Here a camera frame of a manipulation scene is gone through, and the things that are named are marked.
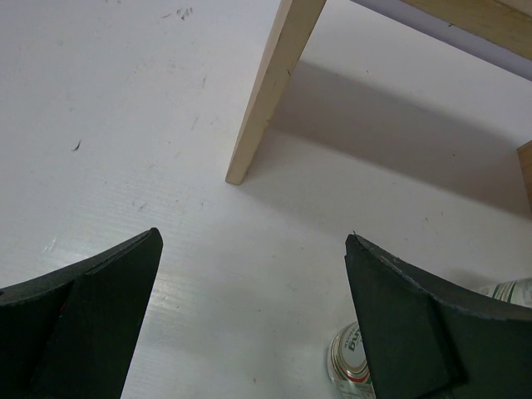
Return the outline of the clear soda bottle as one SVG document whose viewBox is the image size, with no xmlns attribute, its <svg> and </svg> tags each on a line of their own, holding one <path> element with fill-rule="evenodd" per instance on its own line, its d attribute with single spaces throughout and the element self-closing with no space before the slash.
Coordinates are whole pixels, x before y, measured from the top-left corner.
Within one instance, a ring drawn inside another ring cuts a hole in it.
<svg viewBox="0 0 532 399">
<path fill-rule="evenodd" d="M 337 333 L 326 359 L 329 379 L 343 398 L 376 398 L 358 321 Z"/>
<path fill-rule="evenodd" d="M 532 308 L 532 278 L 492 284 L 478 288 L 476 292 L 505 303 Z"/>
</svg>

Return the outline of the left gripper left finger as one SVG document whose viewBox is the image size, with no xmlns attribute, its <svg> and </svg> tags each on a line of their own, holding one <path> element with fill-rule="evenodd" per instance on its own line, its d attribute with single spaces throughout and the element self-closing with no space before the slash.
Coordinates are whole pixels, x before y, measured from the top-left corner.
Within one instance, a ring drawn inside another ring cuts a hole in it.
<svg viewBox="0 0 532 399">
<path fill-rule="evenodd" d="M 163 249 L 156 228 L 1 290 L 3 398 L 118 398 Z"/>
</svg>

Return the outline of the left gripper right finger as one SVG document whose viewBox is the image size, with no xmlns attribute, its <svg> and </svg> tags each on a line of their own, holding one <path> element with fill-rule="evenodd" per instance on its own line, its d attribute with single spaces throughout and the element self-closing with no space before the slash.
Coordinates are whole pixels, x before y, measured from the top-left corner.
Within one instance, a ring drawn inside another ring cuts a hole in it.
<svg viewBox="0 0 532 399">
<path fill-rule="evenodd" d="M 531 310 L 462 288 L 358 234 L 352 301 L 379 398 L 529 398 Z"/>
</svg>

